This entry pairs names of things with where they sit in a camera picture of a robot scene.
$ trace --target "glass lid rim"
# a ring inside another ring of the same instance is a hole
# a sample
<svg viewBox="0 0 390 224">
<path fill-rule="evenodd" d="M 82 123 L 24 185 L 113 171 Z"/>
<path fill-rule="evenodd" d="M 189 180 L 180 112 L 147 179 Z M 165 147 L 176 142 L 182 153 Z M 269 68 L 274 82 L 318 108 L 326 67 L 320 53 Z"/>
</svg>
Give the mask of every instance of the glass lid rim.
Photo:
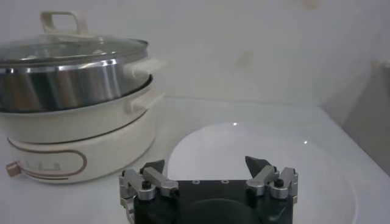
<svg viewBox="0 0 390 224">
<path fill-rule="evenodd" d="M 11 65 L 31 65 L 31 64 L 42 64 L 42 63 L 53 63 L 53 62 L 61 62 L 61 61 L 74 61 L 74 60 L 87 60 L 101 57 L 120 57 L 123 55 L 136 54 L 139 52 L 143 52 L 148 47 L 149 43 L 145 40 L 134 39 L 134 38 L 118 38 L 118 40 L 130 40 L 137 41 L 141 43 L 143 46 L 139 49 L 129 49 L 120 52 L 102 52 L 97 54 L 81 54 L 81 55 L 66 55 L 66 56 L 55 56 L 55 57 L 41 57 L 41 58 L 20 58 L 20 59 L 1 59 L 0 58 L 0 66 L 11 66 Z"/>
</svg>

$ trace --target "screw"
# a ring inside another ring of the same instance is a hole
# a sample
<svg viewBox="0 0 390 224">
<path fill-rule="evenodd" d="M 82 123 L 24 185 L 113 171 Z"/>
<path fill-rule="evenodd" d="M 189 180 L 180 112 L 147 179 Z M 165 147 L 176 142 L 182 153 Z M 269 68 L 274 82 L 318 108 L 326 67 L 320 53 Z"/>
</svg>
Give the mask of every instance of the screw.
<svg viewBox="0 0 390 224">
<path fill-rule="evenodd" d="M 285 182 L 284 182 L 282 179 L 280 179 L 280 178 L 278 178 L 278 179 L 276 179 L 276 180 L 274 181 L 275 187 L 278 187 L 278 188 L 283 187 L 284 183 L 285 183 Z"/>
<path fill-rule="evenodd" d="M 178 189 L 172 189 L 169 196 L 171 196 L 171 198 L 177 198 L 180 196 L 180 191 Z"/>
<path fill-rule="evenodd" d="M 152 187 L 152 184 L 151 184 L 151 182 L 149 182 L 149 181 L 143 181 L 142 182 L 142 190 L 148 190 L 148 189 L 150 189 Z"/>
</svg>

